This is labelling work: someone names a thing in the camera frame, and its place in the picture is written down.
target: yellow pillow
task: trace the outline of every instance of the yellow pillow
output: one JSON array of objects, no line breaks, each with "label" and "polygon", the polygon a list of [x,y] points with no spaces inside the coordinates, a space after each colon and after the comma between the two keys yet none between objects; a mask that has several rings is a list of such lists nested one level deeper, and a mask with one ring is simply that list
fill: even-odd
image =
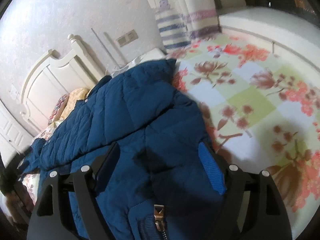
[{"label": "yellow pillow", "polygon": [[68,103],[60,116],[60,120],[65,120],[72,110],[75,109],[76,102],[78,100],[85,99],[88,92],[88,88],[78,88],[73,90],[69,95]]}]

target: wall outlet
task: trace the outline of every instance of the wall outlet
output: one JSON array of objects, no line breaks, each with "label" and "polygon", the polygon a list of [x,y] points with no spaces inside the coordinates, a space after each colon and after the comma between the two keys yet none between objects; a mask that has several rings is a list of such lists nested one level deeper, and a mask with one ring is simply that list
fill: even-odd
[{"label": "wall outlet", "polygon": [[124,45],[129,44],[132,41],[135,41],[138,39],[138,35],[135,30],[127,32],[125,35],[121,36],[117,39],[120,47],[123,47]]}]

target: cartoon bear print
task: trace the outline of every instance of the cartoon bear print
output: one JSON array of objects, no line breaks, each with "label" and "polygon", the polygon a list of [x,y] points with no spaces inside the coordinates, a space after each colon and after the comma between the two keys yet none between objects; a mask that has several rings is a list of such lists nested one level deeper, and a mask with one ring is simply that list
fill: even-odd
[{"label": "cartoon bear print", "polygon": [[168,0],[160,0],[160,11],[170,10],[170,4]]}]

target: striped curtain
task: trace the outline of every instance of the striped curtain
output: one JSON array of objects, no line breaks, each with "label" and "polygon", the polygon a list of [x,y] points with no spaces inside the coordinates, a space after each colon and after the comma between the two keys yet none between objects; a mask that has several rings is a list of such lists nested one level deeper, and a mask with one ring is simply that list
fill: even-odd
[{"label": "striped curtain", "polygon": [[148,0],[167,53],[219,31],[214,0]]}]

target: headboard finial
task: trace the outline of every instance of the headboard finial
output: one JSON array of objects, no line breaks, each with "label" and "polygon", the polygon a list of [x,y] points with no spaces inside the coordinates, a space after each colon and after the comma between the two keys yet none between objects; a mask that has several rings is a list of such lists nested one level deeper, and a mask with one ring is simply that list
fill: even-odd
[{"label": "headboard finial", "polygon": [[75,42],[77,39],[75,38],[75,36],[73,34],[69,34],[68,35],[68,40],[71,41],[71,43]]}]

